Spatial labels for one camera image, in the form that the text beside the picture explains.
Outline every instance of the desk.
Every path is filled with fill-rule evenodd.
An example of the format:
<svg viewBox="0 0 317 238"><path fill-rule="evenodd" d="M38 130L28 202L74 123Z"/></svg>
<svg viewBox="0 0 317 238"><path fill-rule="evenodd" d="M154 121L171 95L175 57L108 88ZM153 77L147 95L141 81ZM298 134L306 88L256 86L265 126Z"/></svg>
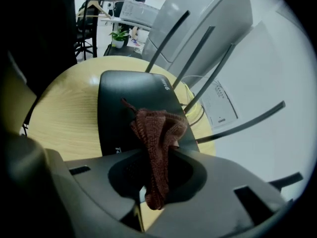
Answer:
<svg viewBox="0 0 317 238"><path fill-rule="evenodd" d="M121 56L89 59L63 72L46 89L33 110L28 136L43 147L60 153L64 161L102 156L97 122L97 99L101 74L106 70L145 71L147 61ZM173 83L176 79L168 71L154 65L152 73L162 74ZM180 83L175 89L180 103L187 104L187 90ZM202 113L200 105L189 117L196 121ZM211 135L206 115L192 131L196 138ZM199 145L202 153L215 155L213 142ZM145 229L152 224L161 211L150 210L141 204Z"/></svg>
<svg viewBox="0 0 317 238"><path fill-rule="evenodd" d="M142 24L139 24L139 23L135 23L135 22L132 22L132 21L126 21L126 20L123 20L121 18L118 18L118 17L113 17L113 18L102 18L100 21L109 21L109 22L112 22L112 23L121 23L121 24L126 24L126 25L129 25L129 26L137 26L137 27L140 27L144 30L147 30L147 31L150 31L151 30L151 27L149 26L145 26L145 25L142 25Z"/></svg>

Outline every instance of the brown towel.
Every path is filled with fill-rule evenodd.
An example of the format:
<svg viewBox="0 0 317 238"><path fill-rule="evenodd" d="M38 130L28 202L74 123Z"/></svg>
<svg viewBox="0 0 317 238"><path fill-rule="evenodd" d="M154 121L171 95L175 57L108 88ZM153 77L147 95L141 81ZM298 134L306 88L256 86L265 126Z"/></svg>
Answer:
<svg viewBox="0 0 317 238"><path fill-rule="evenodd" d="M150 164L150 184L146 184L145 201L152 210L164 206L168 189L168 148L175 145L187 129L187 120L181 116L163 111L136 110L122 99L123 104L132 109L135 120L130 124L133 132L147 148Z"/></svg>

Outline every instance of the metal rod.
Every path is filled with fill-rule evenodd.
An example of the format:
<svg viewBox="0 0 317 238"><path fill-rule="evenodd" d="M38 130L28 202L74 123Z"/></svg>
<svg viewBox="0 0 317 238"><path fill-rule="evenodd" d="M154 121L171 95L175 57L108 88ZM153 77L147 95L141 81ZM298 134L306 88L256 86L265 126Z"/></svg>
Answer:
<svg viewBox="0 0 317 238"><path fill-rule="evenodd" d="M206 142L210 142L210 141L216 140L216 139L221 138L221 137L225 137L225 136L240 132L244 129L250 128L253 125L256 125L259 122L269 118L270 116L274 115L275 113L277 113L278 111L280 111L284 107L285 107L285 102L282 101L279 104L277 104L274 108L270 109L269 111L266 111L264 114L254 118L254 119L252 119L252 120L250 120L242 125L239 125L235 128L229 129L227 131L224 131L224 132L212 135L212 136L202 137L202 138L196 139L196 142L197 142L197 144L206 143Z"/></svg>
<svg viewBox="0 0 317 238"><path fill-rule="evenodd" d="M195 60L196 56L198 55L199 51L204 46L206 40L209 38L209 36L213 32L213 30L214 30L214 26L208 27L206 33L203 35L202 39L199 41L199 43L198 43L197 47L195 48L194 52L192 53L192 55L188 59L187 63L185 64L184 68L182 69L182 71L178 75L177 79L175 80L175 82L173 84L173 88L174 89L177 87L178 83L181 81L181 79L183 78L184 74L187 72L188 68L192 65L193 61Z"/></svg>
<svg viewBox="0 0 317 238"><path fill-rule="evenodd" d="M85 21L86 21L86 14L87 14L87 7L88 7L88 0L86 0L85 2L85 9L84 9L84 17L83 17L83 27L82 27L82 30L83 30L83 47L84 47L84 60L86 60L86 48L85 48Z"/></svg>
<svg viewBox="0 0 317 238"><path fill-rule="evenodd" d="M149 65L147 67L147 69L145 70L145 72L150 72L154 62L156 61L156 59L158 58L159 54L161 53L161 51L163 50L163 48L165 47L165 45L167 44L167 42L169 41L169 39L173 36L173 34L176 32L176 30L178 29L178 27L180 27L180 25L184 22L184 20L189 16L190 12L186 11L183 16L181 16L181 18L176 22L176 24L173 26L173 28L170 30L170 32L167 34L167 36L165 37L165 39L162 41L161 45L159 46L158 50L155 52L154 56L152 57L151 61L149 62Z"/></svg>
<svg viewBox="0 0 317 238"><path fill-rule="evenodd" d="M88 50L87 48L86 48L86 52L88 52L88 53L90 53L90 54L94 54L93 52L91 52L91 51Z"/></svg>
<svg viewBox="0 0 317 238"><path fill-rule="evenodd" d="M207 88L211 85L211 83L214 81L214 79L217 77L218 73L221 71L222 67L225 65L227 60L229 59L231 53L233 52L234 48L236 47L235 44L231 44L224 56L222 57L220 63L218 64L217 68L213 71L207 82L204 84L204 86L201 88L201 90L198 92L198 94L191 100L191 102L186 106L184 109L185 114L190 111L190 109L194 106L194 104L199 100L199 98L203 95L203 93L207 90Z"/></svg>

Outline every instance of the office room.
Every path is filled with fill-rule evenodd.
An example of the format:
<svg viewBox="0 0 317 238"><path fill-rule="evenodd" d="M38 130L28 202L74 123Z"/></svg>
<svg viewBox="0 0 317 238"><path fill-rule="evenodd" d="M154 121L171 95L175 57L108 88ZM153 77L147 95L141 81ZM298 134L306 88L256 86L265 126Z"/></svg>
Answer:
<svg viewBox="0 0 317 238"><path fill-rule="evenodd" d="M312 0L16 1L0 103L19 218L72 237L303 227L317 59L298 3Z"/></svg>

